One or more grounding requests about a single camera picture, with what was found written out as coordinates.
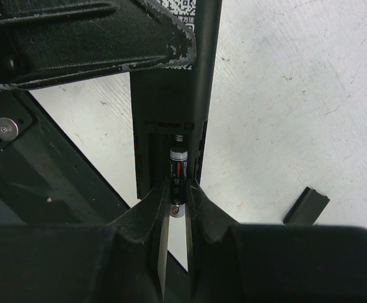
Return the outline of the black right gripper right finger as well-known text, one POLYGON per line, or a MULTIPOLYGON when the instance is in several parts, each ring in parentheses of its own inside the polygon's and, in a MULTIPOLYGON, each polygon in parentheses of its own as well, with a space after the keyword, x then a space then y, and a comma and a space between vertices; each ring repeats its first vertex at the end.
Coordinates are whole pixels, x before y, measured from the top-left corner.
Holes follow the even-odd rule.
POLYGON ((239 223, 184 193, 192 302, 367 302, 367 229, 239 223))

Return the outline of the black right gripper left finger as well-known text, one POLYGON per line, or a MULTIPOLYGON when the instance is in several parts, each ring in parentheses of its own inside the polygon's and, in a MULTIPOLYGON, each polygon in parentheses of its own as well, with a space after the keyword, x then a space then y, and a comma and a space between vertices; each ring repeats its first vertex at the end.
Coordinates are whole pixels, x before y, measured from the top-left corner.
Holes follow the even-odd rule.
POLYGON ((0 225, 0 302, 162 302, 169 194, 108 225, 0 225))

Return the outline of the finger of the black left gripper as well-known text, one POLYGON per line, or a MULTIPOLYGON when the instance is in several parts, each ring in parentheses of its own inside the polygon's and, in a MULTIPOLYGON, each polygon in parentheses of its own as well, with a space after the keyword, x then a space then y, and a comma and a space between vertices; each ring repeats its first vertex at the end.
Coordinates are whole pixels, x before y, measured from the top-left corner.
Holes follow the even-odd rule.
POLYGON ((193 31, 156 1, 0 1, 0 92, 195 58, 193 31))

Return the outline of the black battery cover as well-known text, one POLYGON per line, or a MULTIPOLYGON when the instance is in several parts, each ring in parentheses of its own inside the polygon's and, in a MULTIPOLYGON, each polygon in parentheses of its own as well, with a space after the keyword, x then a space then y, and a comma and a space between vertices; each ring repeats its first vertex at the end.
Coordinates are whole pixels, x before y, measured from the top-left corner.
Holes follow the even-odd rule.
POLYGON ((282 223, 299 226, 314 225, 329 202, 330 199, 327 196, 306 187, 285 214, 282 223))

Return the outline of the black remote control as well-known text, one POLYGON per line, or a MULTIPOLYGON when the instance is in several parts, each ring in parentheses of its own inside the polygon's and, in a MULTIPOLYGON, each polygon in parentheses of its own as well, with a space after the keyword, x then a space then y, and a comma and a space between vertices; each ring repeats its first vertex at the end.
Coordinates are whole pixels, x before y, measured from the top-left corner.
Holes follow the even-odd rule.
POLYGON ((187 174, 200 181, 219 36, 221 1, 161 1, 194 31, 193 64, 130 74, 136 190, 143 199, 170 174, 169 150, 188 151, 187 174))

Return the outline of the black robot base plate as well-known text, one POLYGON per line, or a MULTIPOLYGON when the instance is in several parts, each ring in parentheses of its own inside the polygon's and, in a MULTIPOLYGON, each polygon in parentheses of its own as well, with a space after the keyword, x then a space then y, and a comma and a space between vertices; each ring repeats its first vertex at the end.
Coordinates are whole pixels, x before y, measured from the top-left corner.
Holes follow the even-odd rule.
POLYGON ((0 202, 27 224, 106 224, 128 210, 28 92, 0 93, 0 202))

